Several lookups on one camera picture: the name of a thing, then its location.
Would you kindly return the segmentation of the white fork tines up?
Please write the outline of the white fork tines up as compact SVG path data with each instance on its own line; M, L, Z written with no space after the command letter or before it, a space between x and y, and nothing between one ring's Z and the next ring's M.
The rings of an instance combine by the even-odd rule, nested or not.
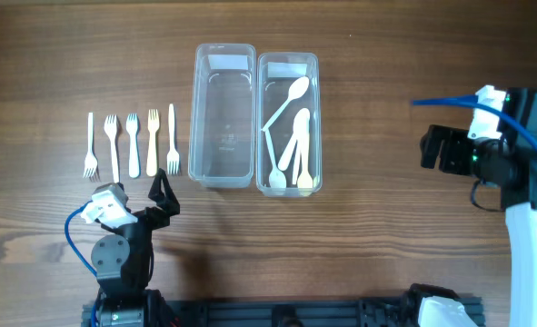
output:
M118 154L117 154L117 145L116 145L116 138L118 135L118 120L115 114L110 114L106 116L105 122L104 122L104 131L110 141L110 154L111 154L113 180L115 183L119 183L120 174L119 174Z

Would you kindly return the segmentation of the yellow plastic fork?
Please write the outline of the yellow plastic fork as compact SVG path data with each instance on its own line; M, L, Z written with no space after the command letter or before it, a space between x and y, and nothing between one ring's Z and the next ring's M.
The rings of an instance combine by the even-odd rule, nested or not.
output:
M149 132L149 146L147 153L146 173L148 176L155 176L158 170L157 133L160 128L159 112L157 109L149 110L147 127Z

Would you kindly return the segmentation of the white fork container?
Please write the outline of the white fork container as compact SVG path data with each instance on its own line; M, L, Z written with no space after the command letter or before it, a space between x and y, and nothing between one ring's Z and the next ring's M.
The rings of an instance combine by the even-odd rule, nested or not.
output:
M180 154L175 144L175 110L173 104L169 104L168 108L168 133L169 151L166 156L167 172L170 175L178 175L180 170Z

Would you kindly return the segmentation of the white slim plastic spoon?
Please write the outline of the white slim plastic spoon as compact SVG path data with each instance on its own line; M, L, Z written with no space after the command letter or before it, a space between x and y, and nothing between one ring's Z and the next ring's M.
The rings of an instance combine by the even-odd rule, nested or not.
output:
M264 131L265 141L268 149L268 154L270 156L270 161L272 165L272 170L269 174L269 184L271 188L274 189L284 189L286 187L286 178L281 170L278 169L277 163L275 160L274 150L273 150L273 140L269 130Z

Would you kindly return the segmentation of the light blue plastic fork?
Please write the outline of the light blue plastic fork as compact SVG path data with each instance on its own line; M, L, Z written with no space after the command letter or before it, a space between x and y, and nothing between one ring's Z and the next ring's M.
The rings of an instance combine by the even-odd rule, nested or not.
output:
M137 114L129 114L126 119L125 129L129 134L129 167L128 172L131 178L138 178L140 175L140 161L137 145L137 135L139 122Z

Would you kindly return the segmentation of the yellow plastic spoon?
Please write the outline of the yellow plastic spoon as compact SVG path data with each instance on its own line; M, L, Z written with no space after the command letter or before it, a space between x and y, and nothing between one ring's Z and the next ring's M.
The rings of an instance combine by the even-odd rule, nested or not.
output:
M310 133L306 132L300 139L301 171L297 180L297 187L302 196L308 196L313 189L313 178L309 173Z

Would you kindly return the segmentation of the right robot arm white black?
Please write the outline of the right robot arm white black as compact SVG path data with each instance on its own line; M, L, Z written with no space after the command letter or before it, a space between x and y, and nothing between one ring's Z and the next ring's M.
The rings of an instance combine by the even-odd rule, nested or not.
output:
M537 90L486 85L473 95L421 104L473 110L466 130L429 126L421 166L500 189L512 256L510 324L537 326Z

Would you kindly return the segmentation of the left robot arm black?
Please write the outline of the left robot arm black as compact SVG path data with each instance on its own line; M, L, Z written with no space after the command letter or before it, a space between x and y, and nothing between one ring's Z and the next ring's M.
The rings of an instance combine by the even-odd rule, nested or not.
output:
M109 234L91 252L99 284L93 326L179 326L180 318L157 290L147 288L154 272L153 231L167 227L180 213L164 170L160 169L148 194L153 207L132 212L118 183L97 188L82 216L99 223Z

